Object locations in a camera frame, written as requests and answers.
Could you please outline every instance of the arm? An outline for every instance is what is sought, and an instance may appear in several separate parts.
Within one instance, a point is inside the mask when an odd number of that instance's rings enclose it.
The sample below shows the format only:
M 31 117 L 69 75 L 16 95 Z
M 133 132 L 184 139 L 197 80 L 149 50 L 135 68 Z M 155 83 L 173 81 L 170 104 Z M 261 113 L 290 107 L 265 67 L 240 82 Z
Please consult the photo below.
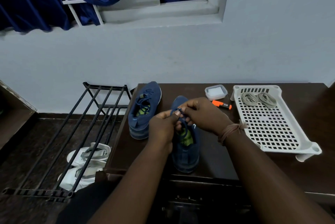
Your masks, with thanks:
M 229 118 L 206 98 L 189 100 L 182 106 L 189 123 L 220 135 Z M 230 134 L 225 145 L 234 168 L 264 223 L 335 223 L 298 188 L 244 132 Z
M 146 222 L 167 157 L 172 151 L 174 125 L 180 112 L 169 116 L 170 111 L 161 112 L 150 120 L 147 145 L 88 223 Z

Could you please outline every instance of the person's right hand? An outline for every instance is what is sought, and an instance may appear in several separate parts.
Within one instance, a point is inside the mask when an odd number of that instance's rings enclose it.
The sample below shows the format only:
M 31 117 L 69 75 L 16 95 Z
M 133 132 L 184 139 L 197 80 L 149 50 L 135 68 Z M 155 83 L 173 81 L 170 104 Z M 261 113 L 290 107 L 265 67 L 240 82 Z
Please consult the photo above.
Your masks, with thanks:
M 186 119 L 188 125 L 195 123 L 200 129 L 212 132 L 217 136 L 228 125 L 233 124 L 225 113 L 214 106 L 205 97 L 188 100 L 178 108 L 181 108 L 189 117 Z M 177 123 L 177 130 L 181 129 L 181 126 L 178 126 L 179 123 L 180 122 Z

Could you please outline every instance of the person's left hand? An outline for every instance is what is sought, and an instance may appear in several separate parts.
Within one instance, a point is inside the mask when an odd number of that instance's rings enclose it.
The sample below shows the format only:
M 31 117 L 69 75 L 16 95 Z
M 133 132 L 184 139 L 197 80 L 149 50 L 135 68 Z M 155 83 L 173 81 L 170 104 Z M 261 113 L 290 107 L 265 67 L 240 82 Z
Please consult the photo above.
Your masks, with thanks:
M 160 112 L 149 121 L 149 141 L 148 145 L 157 151 L 172 151 L 172 138 L 174 127 L 180 117 L 177 110 L 170 116 L 171 110 Z

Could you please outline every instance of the dark brown table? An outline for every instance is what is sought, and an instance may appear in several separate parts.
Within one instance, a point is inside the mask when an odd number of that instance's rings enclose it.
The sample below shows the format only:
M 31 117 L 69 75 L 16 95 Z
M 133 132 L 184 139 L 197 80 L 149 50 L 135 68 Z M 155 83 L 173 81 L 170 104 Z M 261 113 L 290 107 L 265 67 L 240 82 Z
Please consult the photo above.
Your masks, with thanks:
M 204 89 L 215 84 L 160 84 L 162 99 L 157 113 L 170 109 L 170 105 L 178 95 L 188 99 L 205 96 Z M 232 110 L 225 110 L 229 118 L 235 122 L 239 115 L 234 102 L 230 101 L 232 87 L 238 84 L 223 84 L 228 95 L 222 99 L 224 103 L 233 105 Z M 323 204 L 335 204 L 335 88 L 328 88 L 321 83 L 284 83 L 276 84 L 282 89 L 282 97 L 295 116 L 296 120 L 308 136 L 309 140 L 317 142 L 322 149 L 321 155 L 315 155 L 301 163 L 295 159 L 295 154 L 267 153 L 268 156 L 289 176 L 298 186 L 314 200 Z M 135 140 L 129 135 L 127 110 L 121 123 L 119 133 L 107 161 L 104 172 L 109 180 L 122 177 L 137 155 L 142 151 L 147 140 Z M 172 191 L 176 188 L 211 191 L 217 194 L 218 188 L 225 188 L 236 198 L 236 193 L 243 196 L 243 189 L 225 147 L 217 142 L 213 134 L 201 131 L 200 161 L 197 169 L 191 174 L 177 171 L 172 160 L 168 159 L 163 172 L 162 181 Z

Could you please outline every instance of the floor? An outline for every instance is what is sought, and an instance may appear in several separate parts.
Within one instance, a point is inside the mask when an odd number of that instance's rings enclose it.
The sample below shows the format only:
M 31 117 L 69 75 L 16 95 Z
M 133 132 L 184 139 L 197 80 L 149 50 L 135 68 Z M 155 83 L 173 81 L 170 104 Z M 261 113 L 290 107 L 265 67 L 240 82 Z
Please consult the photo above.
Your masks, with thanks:
M 34 118 L 24 132 L 12 138 L 11 145 L 5 149 L 1 157 L 0 166 L 0 191 L 6 187 L 16 188 L 20 181 L 32 167 L 37 157 L 44 147 L 48 144 L 54 133 L 61 127 L 63 119 L 40 119 Z M 35 188 L 38 181 L 42 178 L 53 157 L 56 155 L 72 131 L 77 120 L 69 120 L 61 133 L 44 155 L 44 158 L 27 180 L 25 188 Z M 57 160 L 50 175 L 46 178 L 41 188 L 52 189 L 58 176 L 63 172 L 67 162 L 67 154 L 75 150 L 81 143 L 86 130 L 91 121 L 83 120 L 72 139 L 67 144 L 60 158 Z M 93 126 L 84 146 L 89 146 L 95 140 L 101 121 L 97 121 Z M 117 122 L 111 136 L 109 145 L 112 146 L 113 140 L 118 132 L 120 123 Z M 111 129 L 108 125 L 101 142 L 105 141 L 107 133 Z M 25 198 L 21 196 L 0 195 L 0 223 L 54 223 L 58 213 L 63 209 L 65 203 L 46 202 L 44 199 Z

